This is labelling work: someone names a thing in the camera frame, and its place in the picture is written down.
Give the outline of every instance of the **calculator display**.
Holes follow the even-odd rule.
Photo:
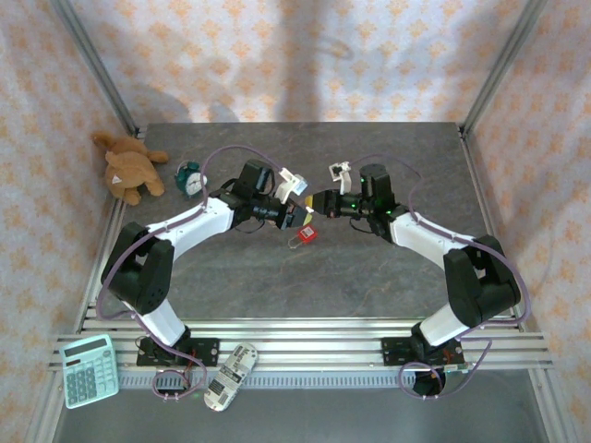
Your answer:
[[[107,340],[100,339],[97,341],[92,341],[90,343],[81,344],[80,346],[76,346],[75,348],[65,349],[64,355],[66,357],[71,357],[72,355],[76,355],[77,353],[85,353],[92,349],[100,348],[102,346],[107,345]]]

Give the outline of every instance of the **alarm clock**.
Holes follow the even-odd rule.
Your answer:
[[[199,163],[181,163],[176,170],[175,183],[183,194],[188,197],[197,196],[201,191],[201,172]],[[207,184],[207,177],[203,175],[203,184]]]

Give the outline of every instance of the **wallpaper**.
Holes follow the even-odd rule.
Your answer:
[[[105,220],[111,107],[46,1],[0,8],[0,441],[21,442]]]
[[[589,29],[588,0],[550,1],[470,140],[581,441],[591,435]]]
[[[525,0],[73,0],[144,126],[462,121]]]

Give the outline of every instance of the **teddy bear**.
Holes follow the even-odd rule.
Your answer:
[[[168,154],[161,150],[150,151],[133,137],[116,138],[106,132],[91,136],[96,146],[106,150],[107,168],[104,181],[115,198],[122,198],[128,205],[136,206],[141,200],[138,186],[146,185],[153,196],[161,196],[164,183],[152,162],[168,162]]]

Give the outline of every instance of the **black mounting plate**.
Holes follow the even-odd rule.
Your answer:
[[[190,338],[182,341],[182,346],[177,348],[182,353],[189,355],[195,352],[195,357],[207,367],[215,367],[220,355],[219,339]],[[186,358],[172,355],[158,346],[150,337],[144,337],[139,341],[137,366],[184,366]]]
[[[411,348],[410,337],[385,337],[381,339],[381,356],[384,360],[384,366],[401,366],[417,361]],[[457,340],[450,340],[445,346],[429,353],[422,363],[432,366],[463,365],[465,360],[462,345]]]

